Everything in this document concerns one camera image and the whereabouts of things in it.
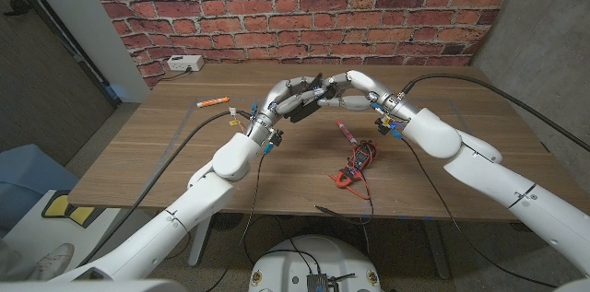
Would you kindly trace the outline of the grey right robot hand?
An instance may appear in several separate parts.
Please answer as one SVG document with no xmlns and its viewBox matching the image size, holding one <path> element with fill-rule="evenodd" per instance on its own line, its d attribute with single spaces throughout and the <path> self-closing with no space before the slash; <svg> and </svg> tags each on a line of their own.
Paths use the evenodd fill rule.
<svg viewBox="0 0 590 292">
<path fill-rule="evenodd" d="M 349 70 L 323 81 L 325 94 L 336 91 L 332 98 L 318 99 L 320 107 L 339 107 L 351 111 L 374 109 L 383 115 L 409 122 L 418 113 L 417 108 L 401 94 L 395 94 L 386 85 L 356 70 Z"/>
</svg>

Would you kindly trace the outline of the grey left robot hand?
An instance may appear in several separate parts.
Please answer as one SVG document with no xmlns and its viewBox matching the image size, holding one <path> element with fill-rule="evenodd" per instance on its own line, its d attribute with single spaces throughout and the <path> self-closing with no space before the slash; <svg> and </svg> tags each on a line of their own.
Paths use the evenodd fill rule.
<svg viewBox="0 0 590 292">
<path fill-rule="evenodd" d="M 245 134 L 259 146 L 262 145 L 271 134 L 273 126 L 285 114 L 295 111 L 302 103 L 310 103 L 325 92 L 322 74 L 279 81 L 246 126 Z"/>
</svg>

